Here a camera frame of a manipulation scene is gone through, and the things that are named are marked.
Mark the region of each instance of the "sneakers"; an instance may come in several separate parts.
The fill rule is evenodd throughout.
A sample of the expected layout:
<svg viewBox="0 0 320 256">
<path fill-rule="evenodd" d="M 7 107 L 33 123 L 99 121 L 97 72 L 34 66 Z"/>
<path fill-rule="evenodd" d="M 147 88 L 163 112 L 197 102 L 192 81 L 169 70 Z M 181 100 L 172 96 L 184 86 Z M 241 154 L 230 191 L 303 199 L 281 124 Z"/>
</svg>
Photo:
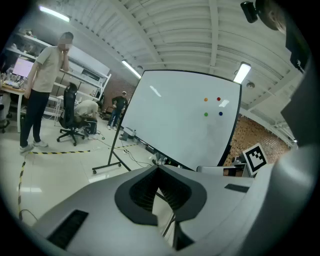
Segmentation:
<svg viewBox="0 0 320 256">
<path fill-rule="evenodd" d="M 31 143 L 28 146 L 25 147 L 20 147 L 20 153 L 26 152 L 26 151 L 30 151 L 34 148 L 34 145 Z"/>
<path fill-rule="evenodd" d="M 40 142 L 33 141 L 33 145 L 35 145 L 36 147 L 43 147 L 43 148 L 48 147 L 48 143 L 46 143 L 42 140 L 40 140 Z"/>
</svg>

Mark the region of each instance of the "whiteboard frame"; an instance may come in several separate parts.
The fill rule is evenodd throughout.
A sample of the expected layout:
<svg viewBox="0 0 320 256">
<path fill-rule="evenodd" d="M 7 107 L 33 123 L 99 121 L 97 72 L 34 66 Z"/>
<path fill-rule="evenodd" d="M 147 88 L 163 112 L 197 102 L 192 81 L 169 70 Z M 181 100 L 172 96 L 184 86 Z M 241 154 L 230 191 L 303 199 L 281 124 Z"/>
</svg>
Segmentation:
<svg viewBox="0 0 320 256">
<path fill-rule="evenodd" d="M 227 145 L 225 146 L 225 149 L 224 149 L 224 151 L 223 151 L 223 154 L 222 154 L 222 156 L 221 156 L 221 158 L 220 158 L 220 160 L 219 160 L 219 163 L 217 164 L 217 166 L 223 166 L 223 164 L 225 163 L 225 161 L 226 161 L 226 159 L 227 159 L 228 153 L 229 153 L 229 152 L 228 152 L 228 148 L 229 148 L 229 145 L 230 145 L 230 143 L 231 143 L 232 137 L 234 136 L 234 132 L 235 132 L 236 125 L 237 125 L 237 120 L 238 120 L 238 117 L 239 117 L 239 111 L 240 111 L 240 105 L 241 105 L 241 97 L 242 97 L 242 84 L 241 84 L 241 83 L 234 82 L 233 80 L 230 80 L 230 79 L 227 79 L 227 78 L 218 76 L 218 75 L 214 75 L 214 74 L 208 74 L 208 73 L 197 72 L 197 71 L 190 71 L 190 70 L 180 70 L 180 69 L 148 69 L 148 70 L 144 70 L 144 71 L 143 71 L 142 76 L 143 76 L 143 75 L 145 74 L 145 72 L 147 72 L 147 71 L 174 71 L 174 72 L 196 73 L 196 74 L 201 74 L 201 75 L 206 75 L 206 76 L 211 76 L 211 77 L 223 79 L 223 80 L 232 82 L 232 83 L 240 86 L 240 88 L 239 88 L 238 107 L 237 107 L 237 111 L 236 111 L 236 115 L 235 115 L 235 120 L 234 120 L 234 123 L 233 123 L 232 132 L 231 132 L 231 134 L 230 134 L 230 138 L 229 138 L 229 140 L 228 140 L 228 143 L 227 143 Z M 131 100 L 130 100 L 128 106 L 125 108 L 125 111 L 124 111 L 124 113 L 123 113 L 123 116 L 122 116 L 122 118 L 121 118 L 121 120 L 120 120 L 120 126 L 121 126 L 122 128 L 124 128 L 124 127 L 122 126 L 122 121 L 123 121 L 123 119 L 125 118 L 127 109 L 128 109 L 129 106 L 130 106 L 130 103 L 131 103 L 131 101 L 132 101 L 132 98 L 133 98 L 134 95 L 135 95 L 136 89 L 138 88 L 140 81 L 141 81 L 141 79 L 139 80 L 138 84 L 136 85 L 136 87 L 135 87 L 135 89 L 134 89 L 134 92 L 133 92 L 133 94 L 132 94 L 132 96 L 131 96 Z M 144 141 L 142 138 L 137 137 L 137 136 L 135 136 L 135 137 L 136 137 L 139 141 L 143 141 L 145 144 L 151 146 L 153 149 L 155 149 L 155 151 L 159 152 L 161 155 L 163 155 L 163 156 L 165 156 L 165 157 L 167 157 L 167 158 L 175 161 L 178 165 L 182 166 L 184 169 L 191 170 L 191 171 L 194 171 L 194 172 L 197 171 L 198 167 L 196 168 L 196 170 L 193 170 L 193 169 L 185 166 L 184 164 L 181 164 L 180 162 L 176 161 L 176 160 L 173 159 L 172 157 L 167 156 L 166 154 L 164 154 L 164 153 L 162 153 L 161 151 L 157 150 L 154 146 L 148 144 L 148 143 L 147 143 L 146 141 Z"/>
</svg>

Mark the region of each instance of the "ceiling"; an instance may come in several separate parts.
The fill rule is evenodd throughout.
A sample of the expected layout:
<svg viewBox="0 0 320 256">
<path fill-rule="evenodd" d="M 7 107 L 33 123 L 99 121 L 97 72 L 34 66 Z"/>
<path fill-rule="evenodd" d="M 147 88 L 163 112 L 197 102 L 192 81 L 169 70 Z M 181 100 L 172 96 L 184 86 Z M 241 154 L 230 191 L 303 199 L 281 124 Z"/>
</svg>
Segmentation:
<svg viewBox="0 0 320 256">
<path fill-rule="evenodd" d="M 240 112 L 263 123 L 287 144 L 294 139 L 280 112 L 302 75 L 290 63 L 285 35 L 260 20 L 248 23 L 240 7 L 243 0 L 43 2 L 69 16 L 72 26 L 111 56 L 104 64 L 134 86 L 138 82 L 134 75 L 111 61 L 127 60 L 140 74 L 173 69 L 230 80 L 241 62 L 249 63 L 252 69 L 242 83 Z M 90 49 L 81 50 L 90 54 Z M 248 82 L 255 88 L 247 88 Z"/>
</svg>

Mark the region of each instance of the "white floor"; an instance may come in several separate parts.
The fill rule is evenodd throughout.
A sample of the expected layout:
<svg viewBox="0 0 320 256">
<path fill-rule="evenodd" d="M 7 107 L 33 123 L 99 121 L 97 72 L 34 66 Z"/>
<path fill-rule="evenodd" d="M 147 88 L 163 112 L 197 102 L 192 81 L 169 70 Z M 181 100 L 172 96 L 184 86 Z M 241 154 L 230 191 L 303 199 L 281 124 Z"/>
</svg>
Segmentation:
<svg viewBox="0 0 320 256">
<path fill-rule="evenodd" d="M 11 122 L 6 129 L 6 133 L 0 133 L 0 186 L 2 197 L 8 204 L 12 214 L 18 217 L 18 185 L 22 164 L 25 160 L 22 183 L 20 187 L 21 204 L 20 209 L 27 209 L 40 218 L 46 211 L 63 201 L 84 186 L 98 180 L 111 178 L 127 172 L 124 166 L 118 165 L 97 170 L 93 174 L 92 168 L 106 165 L 108 163 L 111 145 L 116 131 L 107 129 L 107 122 L 99 119 L 97 129 L 102 133 L 98 136 L 100 140 L 82 140 L 77 138 L 77 146 L 73 146 L 70 136 L 62 138 L 57 142 L 57 137 L 61 135 L 60 124 L 54 126 L 53 120 L 43 119 L 41 124 L 41 139 L 49 143 L 49 147 L 37 148 L 33 152 L 68 152 L 87 151 L 85 153 L 68 154 L 29 154 L 19 153 L 20 134 L 17 133 L 15 122 Z M 29 142 L 33 141 L 32 131 Z M 135 144 L 131 139 L 123 141 L 123 145 Z M 117 139 L 116 147 L 122 147 L 121 140 Z M 119 157 L 132 169 L 141 168 L 135 161 L 131 160 L 128 154 L 121 150 L 115 150 Z M 126 147 L 133 157 L 140 162 L 152 165 L 152 154 L 144 149 L 142 144 Z M 32 226 L 35 218 L 28 212 L 23 211 L 23 222 Z"/>
</svg>

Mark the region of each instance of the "computer monitor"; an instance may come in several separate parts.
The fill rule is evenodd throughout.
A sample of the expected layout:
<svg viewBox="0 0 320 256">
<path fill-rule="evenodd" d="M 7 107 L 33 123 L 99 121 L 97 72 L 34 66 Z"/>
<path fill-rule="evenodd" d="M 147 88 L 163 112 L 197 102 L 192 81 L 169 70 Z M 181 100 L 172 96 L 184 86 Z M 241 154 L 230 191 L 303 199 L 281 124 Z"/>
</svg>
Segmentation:
<svg viewBox="0 0 320 256">
<path fill-rule="evenodd" d="M 29 75 L 32 65 L 33 62 L 18 58 L 16 60 L 12 73 L 26 78 Z"/>
</svg>

